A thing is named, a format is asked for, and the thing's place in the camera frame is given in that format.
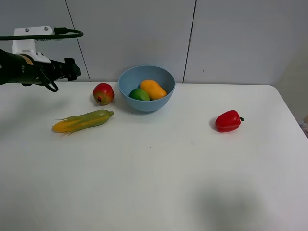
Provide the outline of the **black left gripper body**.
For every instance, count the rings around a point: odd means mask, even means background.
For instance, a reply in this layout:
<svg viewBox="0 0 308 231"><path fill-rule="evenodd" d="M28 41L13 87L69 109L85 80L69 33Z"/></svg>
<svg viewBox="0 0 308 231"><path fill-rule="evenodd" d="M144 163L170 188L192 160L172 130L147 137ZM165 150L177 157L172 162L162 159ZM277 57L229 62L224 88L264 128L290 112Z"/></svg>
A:
<svg viewBox="0 0 308 231"><path fill-rule="evenodd" d="M0 51L0 83L47 86L67 78L66 64L58 61L42 63L26 55Z"/></svg>

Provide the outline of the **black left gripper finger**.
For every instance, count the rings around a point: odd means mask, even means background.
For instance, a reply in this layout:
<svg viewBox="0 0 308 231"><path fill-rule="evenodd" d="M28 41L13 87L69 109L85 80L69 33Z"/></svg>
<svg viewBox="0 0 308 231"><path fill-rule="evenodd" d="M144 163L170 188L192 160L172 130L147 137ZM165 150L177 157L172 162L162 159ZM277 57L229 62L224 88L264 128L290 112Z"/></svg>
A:
<svg viewBox="0 0 308 231"><path fill-rule="evenodd" d="M73 58L65 58L65 78L67 78L68 81L75 81L79 76L81 76L81 70L75 63L75 59Z"/></svg>

